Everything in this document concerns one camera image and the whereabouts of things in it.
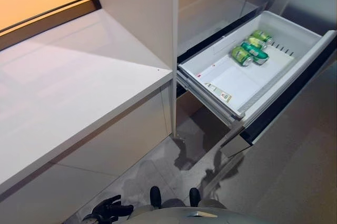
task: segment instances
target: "green soda can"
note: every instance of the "green soda can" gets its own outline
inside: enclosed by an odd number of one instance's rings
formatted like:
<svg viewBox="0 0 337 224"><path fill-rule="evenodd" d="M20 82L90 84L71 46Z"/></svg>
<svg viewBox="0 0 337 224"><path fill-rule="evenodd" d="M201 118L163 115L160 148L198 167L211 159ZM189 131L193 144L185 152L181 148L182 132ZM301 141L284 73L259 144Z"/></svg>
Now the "green soda can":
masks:
<svg viewBox="0 0 337 224"><path fill-rule="evenodd" d="M258 38L259 40L264 41L268 45L273 42L273 37L270 36L268 33L263 32L261 30L254 31L251 36L253 36L255 38Z"/></svg>
<svg viewBox="0 0 337 224"><path fill-rule="evenodd" d="M247 67L252 63L253 57L245 49L240 46L236 46L232 50L232 56L240 63L240 65Z"/></svg>
<svg viewBox="0 0 337 224"><path fill-rule="evenodd" d="M263 50L263 49L265 49L267 47L267 44L264 41L259 40L258 38L255 38L253 36L249 36L246 39L246 42L248 42L249 44L257 47L260 50Z"/></svg>
<svg viewBox="0 0 337 224"><path fill-rule="evenodd" d="M265 63L269 58L267 53L261 51L260 49L249 44L246 41L241 43L241 47L243 47L247 52L249 52L253 56L254 62L256 62L257 64L261 65Z"/></svg>

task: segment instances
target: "open freezer drawer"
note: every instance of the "open freezer drawer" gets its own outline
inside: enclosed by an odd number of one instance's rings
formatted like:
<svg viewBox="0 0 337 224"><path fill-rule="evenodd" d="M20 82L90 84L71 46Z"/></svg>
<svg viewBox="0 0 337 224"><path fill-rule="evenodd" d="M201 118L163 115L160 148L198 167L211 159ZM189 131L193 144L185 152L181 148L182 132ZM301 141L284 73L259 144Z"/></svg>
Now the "open freezer drawer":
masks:
<svg viewBox="0 0 337 224"><path fill-rule="evenodd" d="M230 51L254 30L273 36L274 42L265 50L270 58L263 65L241 67ZM320 36L264 11L179 64L177 80L227 126L235 125L242 131L302 74L335 35L336 31L328 31Z"/></svg>

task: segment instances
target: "white shelf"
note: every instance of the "white shelf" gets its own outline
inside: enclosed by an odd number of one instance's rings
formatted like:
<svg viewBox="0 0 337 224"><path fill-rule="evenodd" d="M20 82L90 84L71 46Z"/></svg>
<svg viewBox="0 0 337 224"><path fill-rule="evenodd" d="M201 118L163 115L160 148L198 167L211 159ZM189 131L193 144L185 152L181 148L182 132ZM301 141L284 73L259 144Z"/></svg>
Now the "white shelf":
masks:
<svg viewBox="0 0 337 224"><path fill-rule="evenodd" d="M0 52L0 193L172 78L99 10Z"/></svg>

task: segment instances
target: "cabinet door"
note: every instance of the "cabinet door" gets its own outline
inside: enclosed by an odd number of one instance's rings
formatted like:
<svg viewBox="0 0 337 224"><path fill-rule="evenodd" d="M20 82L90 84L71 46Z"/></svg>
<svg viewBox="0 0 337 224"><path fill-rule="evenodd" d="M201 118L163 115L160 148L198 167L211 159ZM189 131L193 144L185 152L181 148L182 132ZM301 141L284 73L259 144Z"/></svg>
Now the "cabinet door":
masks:
<svg viewBox="0 0 337 224"><path fill-rule="evenodd" d="M165 124L162 95L168 96L169 91L156 90L59 163L121 175L171 133Z"/></svg>
<svg viewBox="0 0 337 224"><path fill-rule="evenodd" d="M60 224L114 179L114 176L53 165L0 203L0 222Z"/></svg>

